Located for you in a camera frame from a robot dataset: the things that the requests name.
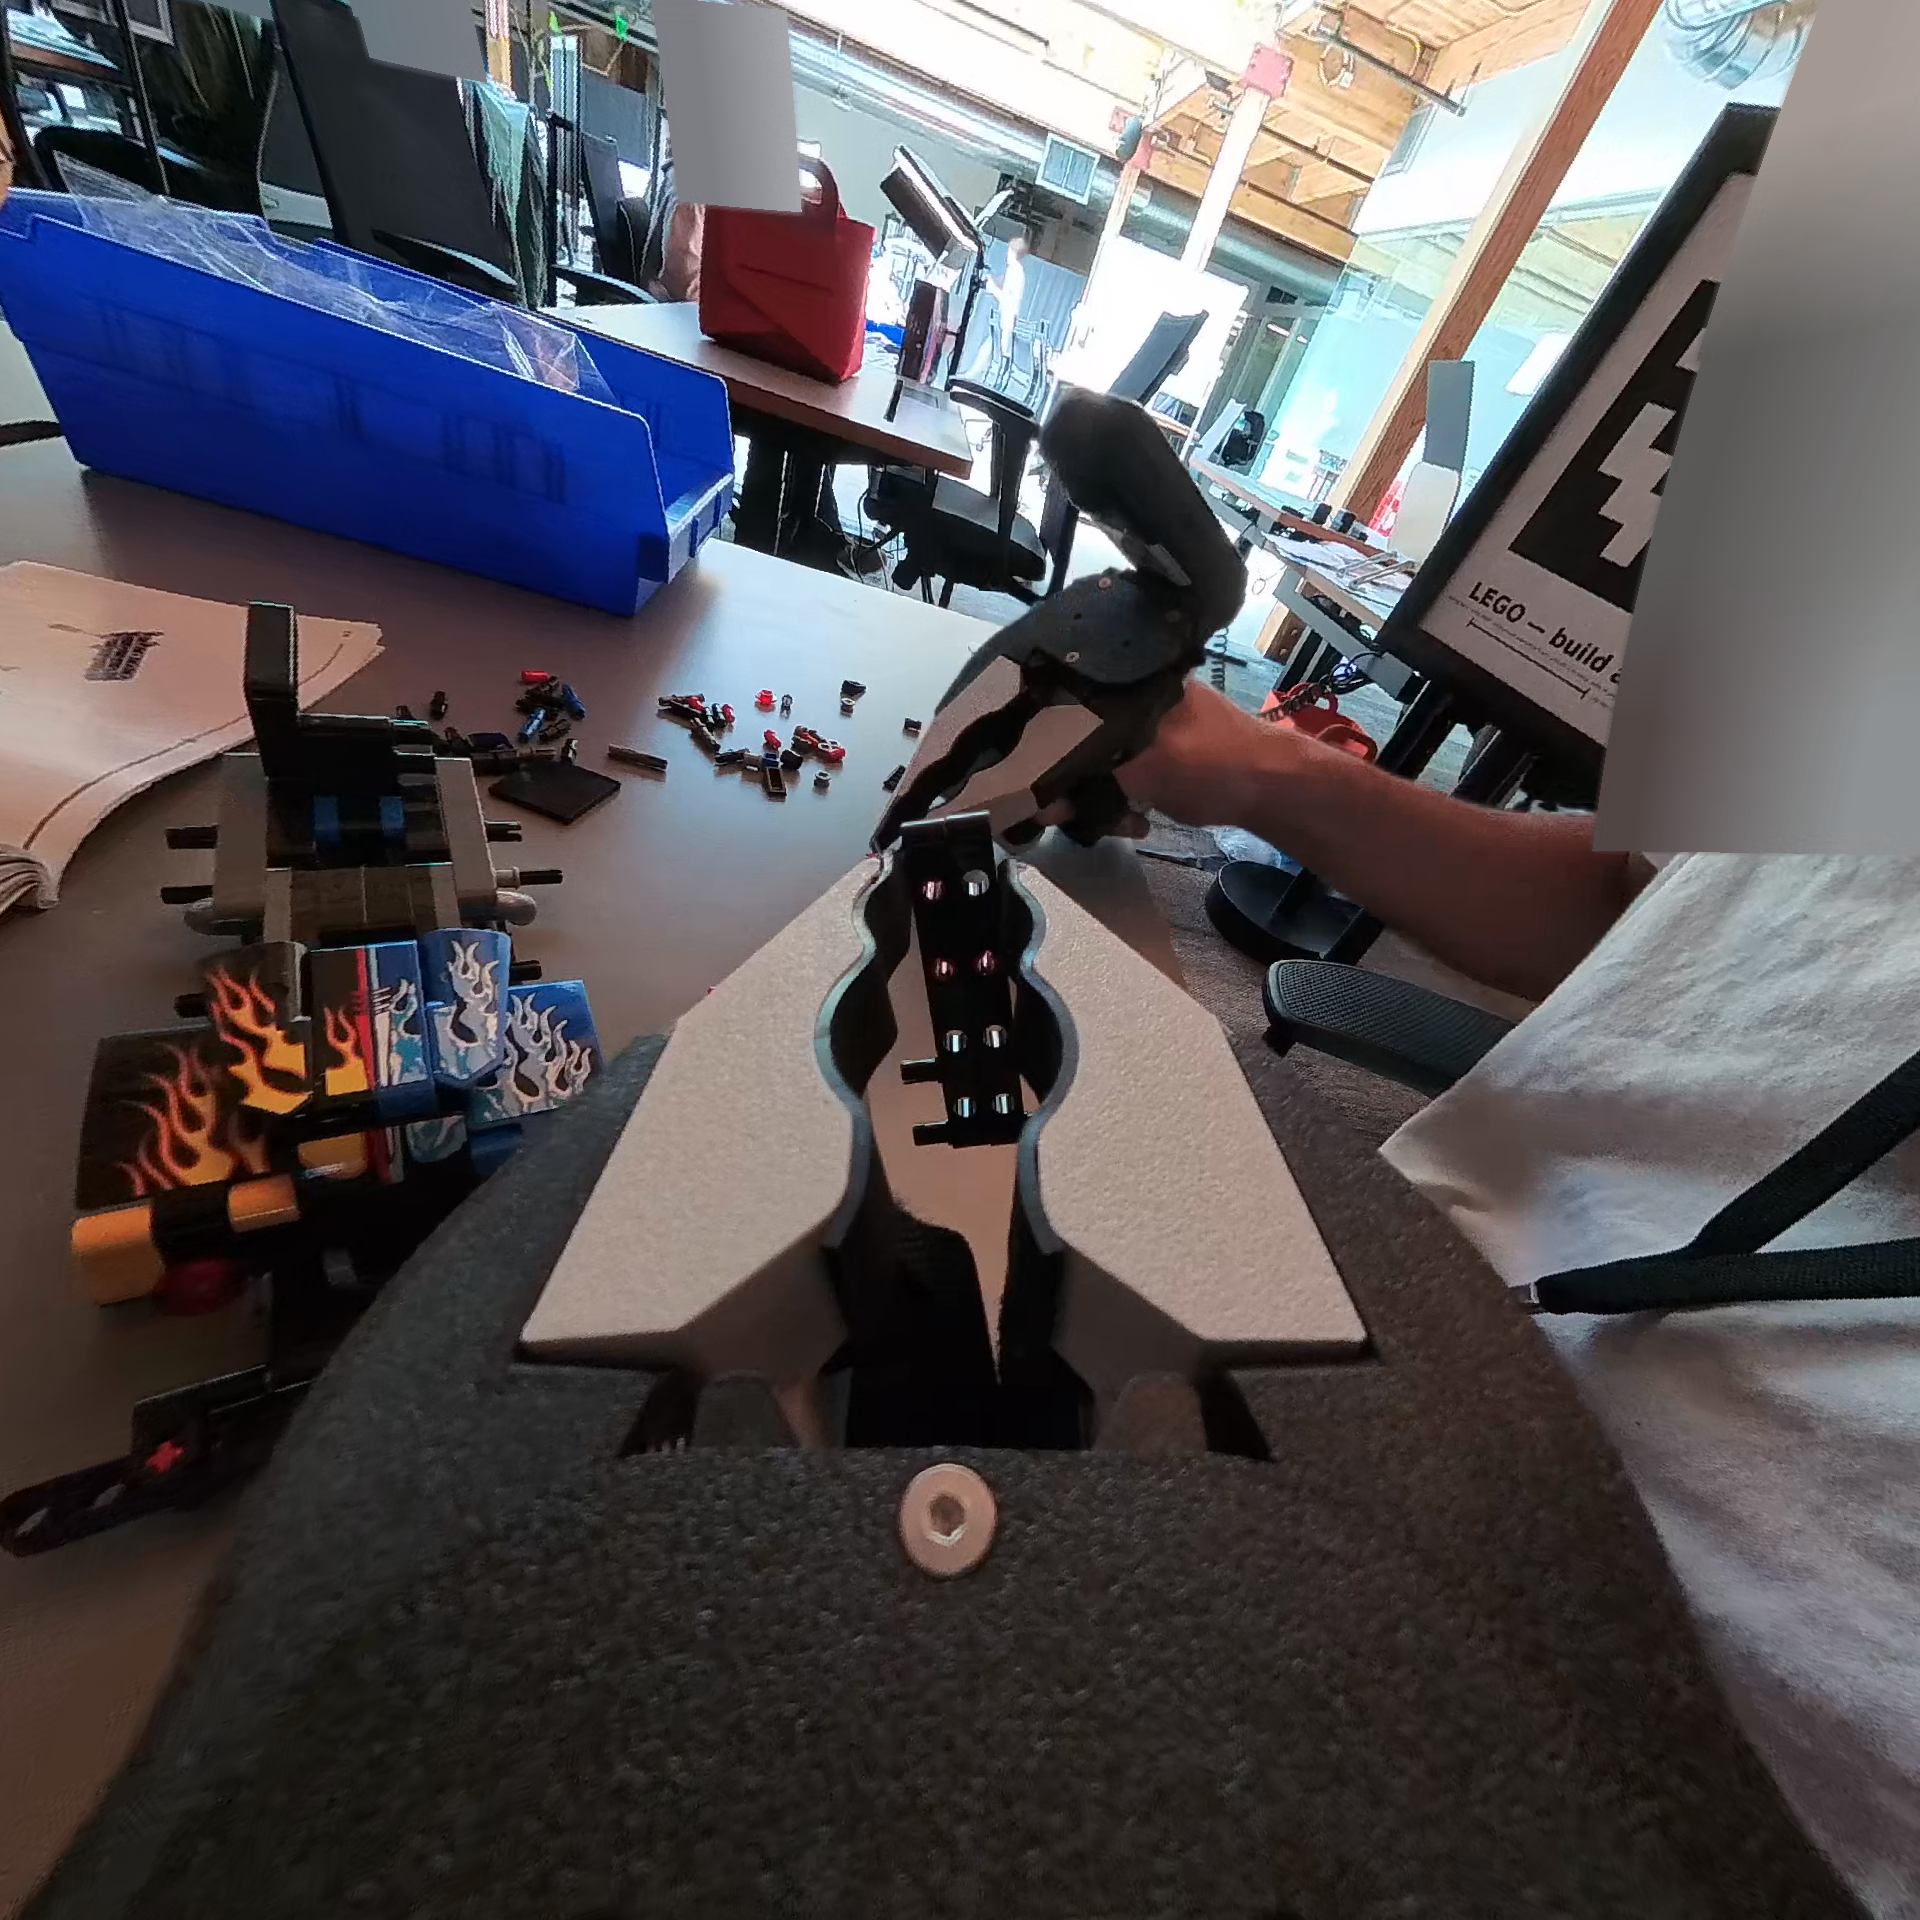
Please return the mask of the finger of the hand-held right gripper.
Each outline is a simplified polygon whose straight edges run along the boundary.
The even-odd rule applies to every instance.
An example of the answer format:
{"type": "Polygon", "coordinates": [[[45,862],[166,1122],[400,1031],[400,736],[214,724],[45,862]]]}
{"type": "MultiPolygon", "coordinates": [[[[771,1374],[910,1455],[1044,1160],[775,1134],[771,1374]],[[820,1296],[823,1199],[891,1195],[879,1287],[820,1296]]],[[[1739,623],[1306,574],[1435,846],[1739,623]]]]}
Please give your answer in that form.
{"type": "Polygon", "coordinates": [[[1038,710],[1019,660],[997,648],[974,655],[925,720],[918,747],[876,823],[872,856],[886,856],[908,825],[930,819],[974,776],[1003,763],[1038,710]]]}
{"type": "Polygon", "coordinates": [[[967,812],[983,815],[1006,848],[1044,830],[1088,848],[1117,830],[1114,734],[1093,710],[1012,702],[974,720],[967,744],[967,812]]]}

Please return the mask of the scattered small lego pieces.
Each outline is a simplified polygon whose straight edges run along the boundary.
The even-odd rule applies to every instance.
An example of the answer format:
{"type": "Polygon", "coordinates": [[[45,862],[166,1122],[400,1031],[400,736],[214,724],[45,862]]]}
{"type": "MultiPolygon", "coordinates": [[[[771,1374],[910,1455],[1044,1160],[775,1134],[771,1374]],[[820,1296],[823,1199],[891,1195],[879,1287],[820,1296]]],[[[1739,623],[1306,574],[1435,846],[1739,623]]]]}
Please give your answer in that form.
{"type": "MultiPolygon", "coordinates": [[[[586,763],[588,706],[575,686],[559,674],[523,670],[514,712],[516,723],[509,731],[463,731],[451,724],[451,697],[439,691],[420,713],[396,706],[394,720],[405,727],[422,724],[428,744],[448,756],[467,759],[487,794],[493,780],[525,761],[578,761],[620,783],[638,777],[663,784],[670,777],[670,756],[631,740],[615,740],[603,747],[600,763],[586,763]]],[[[773,688],[757,691],[750,702],[750,719],[758,723],[758,731],[748,731],[748,720],[731,704],[699,691],[659,695],[655,719],[679,731],[720,777],[751,784],[768,800],[787,800],[799,788],[827,794],[847,763],[847,745],[797,720],[791,695],[773,688]]]]}

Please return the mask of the flame patterned lego vehicle model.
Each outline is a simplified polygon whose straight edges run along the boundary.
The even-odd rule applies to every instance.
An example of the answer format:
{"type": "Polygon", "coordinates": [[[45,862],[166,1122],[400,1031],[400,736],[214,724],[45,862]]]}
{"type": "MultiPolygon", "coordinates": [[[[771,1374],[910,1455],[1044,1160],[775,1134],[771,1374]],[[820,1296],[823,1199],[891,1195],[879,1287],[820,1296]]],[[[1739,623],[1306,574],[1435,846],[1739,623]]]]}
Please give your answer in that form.
{"type": "Polygon", "coordinates": [[[93,1055],[74,1265],[99,1305],[263,1310],[256,1366],[135,1403],[127,1449],[5,1498],[5,1551],[58,1551],[254,1475],[407,1257],[603,1068],[586,986],[511,932],[557,871],[493,865],[476,759],[414,715],[301,712],[296,615],[246,612],[254,747],[214,856],[163,892],[226,950],[175,1023],[93,1055]]]}

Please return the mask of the black lego beam with holes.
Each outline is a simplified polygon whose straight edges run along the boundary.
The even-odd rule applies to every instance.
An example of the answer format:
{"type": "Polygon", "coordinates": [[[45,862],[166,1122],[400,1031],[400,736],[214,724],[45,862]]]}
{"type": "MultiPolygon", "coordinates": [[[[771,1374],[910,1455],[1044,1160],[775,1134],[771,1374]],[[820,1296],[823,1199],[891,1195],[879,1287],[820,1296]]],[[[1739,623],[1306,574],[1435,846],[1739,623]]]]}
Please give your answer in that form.
{"type": "Polygon", "coordinates": [[[904,1063],[910,1087],[938,1087],[939,1121],[915,1146],[1006,1146],[1024,1130],[1016,1057],[1012,889],[992,822],[965,812],[902,828],[896,874],[911,904],[933,1052],[904,1063]]]}

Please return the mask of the black high-back chair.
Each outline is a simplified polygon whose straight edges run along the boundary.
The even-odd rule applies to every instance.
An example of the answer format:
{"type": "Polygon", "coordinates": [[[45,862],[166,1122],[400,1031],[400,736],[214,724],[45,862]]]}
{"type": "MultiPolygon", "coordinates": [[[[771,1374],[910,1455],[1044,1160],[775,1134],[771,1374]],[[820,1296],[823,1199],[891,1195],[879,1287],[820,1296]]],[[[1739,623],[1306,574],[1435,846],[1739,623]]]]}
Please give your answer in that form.
{"type": "Polygon", "coordinates": [[[347,250],[476,297],[522,305],[458,80],[382,64],[334,3],[275,3],[272,23],[347,250]]]}

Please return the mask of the paper instruction booklet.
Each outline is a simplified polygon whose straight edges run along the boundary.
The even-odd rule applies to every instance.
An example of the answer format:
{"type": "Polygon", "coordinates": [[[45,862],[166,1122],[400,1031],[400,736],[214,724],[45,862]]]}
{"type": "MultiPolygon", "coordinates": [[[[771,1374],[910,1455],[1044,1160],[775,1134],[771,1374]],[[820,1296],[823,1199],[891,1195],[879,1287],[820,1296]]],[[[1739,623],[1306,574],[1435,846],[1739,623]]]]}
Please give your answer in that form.
{"type": "Polygon", "coordinates": [[[2,568],[2,908],[51,908],[132,796],[248,740],[248,611],[2,568]]]}

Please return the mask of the black sign stand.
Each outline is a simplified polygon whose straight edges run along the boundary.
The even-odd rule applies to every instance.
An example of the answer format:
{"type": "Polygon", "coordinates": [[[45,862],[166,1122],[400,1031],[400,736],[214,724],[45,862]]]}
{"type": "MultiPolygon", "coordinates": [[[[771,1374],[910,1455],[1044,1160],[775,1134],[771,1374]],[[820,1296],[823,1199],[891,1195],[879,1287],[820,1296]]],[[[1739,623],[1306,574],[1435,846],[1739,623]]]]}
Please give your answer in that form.
{"type": "MultiPolygon", "coordinates": [[[[1594,812],[1599,755],[1582,740],[1572,751],[1515,729],[1470,727],[1464,706],[1422,678],[1407,681],[1396,720],[1386,727],[1386,691],[1368,648],[1346,659],[1309,643],[1300,666],[1286,666],[1259,719],[1269,727],[1318,720],[1317,736],[1357,759],[1357,734],[1376,744],[1376,763],[1394,777],[1483,808],[1515,812],[1594,812]]],[[[1240,828],[1206,830],[1221,852],[1210,918],[1223,940],[1261,961],[1311,958],[1357,962],[1380,924],[1355,900],[1267,835],[1240,828]]]]}

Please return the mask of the clear plastic bag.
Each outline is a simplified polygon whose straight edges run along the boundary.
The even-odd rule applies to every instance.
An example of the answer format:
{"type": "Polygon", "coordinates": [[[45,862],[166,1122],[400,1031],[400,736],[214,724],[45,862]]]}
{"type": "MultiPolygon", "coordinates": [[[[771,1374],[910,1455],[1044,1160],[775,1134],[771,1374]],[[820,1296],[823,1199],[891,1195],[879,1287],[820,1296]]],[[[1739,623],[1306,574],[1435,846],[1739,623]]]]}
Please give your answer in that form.
{"type": "Polygon", "coordinates": [[[555,394],[615,402],[608,380],[567,328],[331,243],[276,235],[254,216],[168,199],[14,194],[5,231],[24,233],[32,220],[446,350],[555,394]]]}

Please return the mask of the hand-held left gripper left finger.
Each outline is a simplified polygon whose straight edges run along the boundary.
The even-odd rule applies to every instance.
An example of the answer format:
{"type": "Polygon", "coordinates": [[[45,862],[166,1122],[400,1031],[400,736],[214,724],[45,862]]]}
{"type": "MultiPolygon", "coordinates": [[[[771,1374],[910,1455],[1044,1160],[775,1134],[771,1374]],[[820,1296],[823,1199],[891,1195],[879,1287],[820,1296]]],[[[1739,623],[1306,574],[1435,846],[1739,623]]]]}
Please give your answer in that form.
{"type": "Polygon", "coordinates": [[[866,1087],[894,1046],[900,918],[860,862],[666,1040],[519,1330],[535,1363],[751,1377],[805,1448],[850,1438],[834,1359],[900,1266],[866,1087]]]}

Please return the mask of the blue plastic bin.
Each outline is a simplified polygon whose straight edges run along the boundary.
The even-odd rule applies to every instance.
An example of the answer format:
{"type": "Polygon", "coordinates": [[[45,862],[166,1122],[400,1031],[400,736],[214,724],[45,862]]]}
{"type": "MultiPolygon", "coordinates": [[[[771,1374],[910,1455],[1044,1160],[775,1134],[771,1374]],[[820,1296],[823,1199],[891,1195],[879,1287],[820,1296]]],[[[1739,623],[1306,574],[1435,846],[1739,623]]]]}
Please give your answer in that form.
{"type": "Polygon", "coordinates": [[[548,391],[32,220],[5,318],[76,460],[618,617],[715,538],[715,376],[573,331],[615,402],[548,391]]]}

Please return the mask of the red bag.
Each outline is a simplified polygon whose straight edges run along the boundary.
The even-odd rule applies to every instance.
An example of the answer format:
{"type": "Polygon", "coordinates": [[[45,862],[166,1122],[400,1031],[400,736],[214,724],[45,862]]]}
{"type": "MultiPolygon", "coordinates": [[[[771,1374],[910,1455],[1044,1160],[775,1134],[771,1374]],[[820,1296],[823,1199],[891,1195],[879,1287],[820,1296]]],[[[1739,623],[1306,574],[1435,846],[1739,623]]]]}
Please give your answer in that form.
{"type": "Polygon", "coordinates": [[[699,283],[707,338],[775,369],[858,376],[876,230],[847,217],[832,170],[799,158],[799,211],[708,209],[699,283]]]}

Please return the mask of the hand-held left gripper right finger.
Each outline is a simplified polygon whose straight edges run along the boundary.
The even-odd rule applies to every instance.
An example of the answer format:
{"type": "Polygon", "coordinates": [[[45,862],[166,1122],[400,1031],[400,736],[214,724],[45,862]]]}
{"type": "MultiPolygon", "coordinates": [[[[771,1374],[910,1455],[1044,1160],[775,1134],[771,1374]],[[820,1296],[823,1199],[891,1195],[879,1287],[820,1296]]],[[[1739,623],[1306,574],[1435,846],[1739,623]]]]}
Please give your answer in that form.
{"type": "Polygon", "coordinates": [[[998,1303],[1011,1427],[1205,1449],[1235,1374],[1365,1363],[1368,1330],[1219,1020],[1038,867],[1002,871],[1038,1100],[998,1303]]]}

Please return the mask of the black flat lego plate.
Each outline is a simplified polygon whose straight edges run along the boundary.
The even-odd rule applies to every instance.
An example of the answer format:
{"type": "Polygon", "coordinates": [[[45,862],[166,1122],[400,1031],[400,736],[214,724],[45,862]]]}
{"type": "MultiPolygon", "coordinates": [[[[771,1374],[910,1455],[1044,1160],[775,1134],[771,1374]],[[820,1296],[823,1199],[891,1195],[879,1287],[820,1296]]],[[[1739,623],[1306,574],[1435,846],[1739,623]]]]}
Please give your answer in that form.
{"type": "Polygon", "coordinates": [[[490,796],[550,823],[573,825],[621,796],[621,783],[571,759],[531,759],[493,780],[490,796]]]}

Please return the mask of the black framed task sign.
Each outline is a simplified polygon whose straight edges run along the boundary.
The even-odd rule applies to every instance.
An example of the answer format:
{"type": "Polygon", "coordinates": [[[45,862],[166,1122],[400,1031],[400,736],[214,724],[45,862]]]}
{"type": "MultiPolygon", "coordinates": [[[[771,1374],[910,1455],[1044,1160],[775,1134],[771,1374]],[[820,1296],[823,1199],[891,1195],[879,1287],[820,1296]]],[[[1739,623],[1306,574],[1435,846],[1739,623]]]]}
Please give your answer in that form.
{"type": "Polygon", "coordinates": [[[1380,630],[1470,724],[1595,777],[1700,347],[1778,108],[1728,106],[1380,630]]]}

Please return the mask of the brown office desk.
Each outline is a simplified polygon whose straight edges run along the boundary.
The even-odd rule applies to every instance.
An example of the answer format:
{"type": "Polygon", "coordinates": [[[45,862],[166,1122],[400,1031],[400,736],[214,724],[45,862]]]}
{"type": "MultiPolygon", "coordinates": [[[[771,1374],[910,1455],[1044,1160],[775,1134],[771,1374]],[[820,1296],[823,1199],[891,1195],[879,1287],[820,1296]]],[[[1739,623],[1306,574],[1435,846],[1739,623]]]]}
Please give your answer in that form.
{"type": "Polygon", "coordinates": [[[852,449],[858,460],[968,478],[974,454],[955,401],[915,382],[898,386],[886,361],[846,382],[792,372],[707,338],[694,305],[557,305],[543,314],[596,338],[720,377],[738,412],[827,436],[852,449]]]}

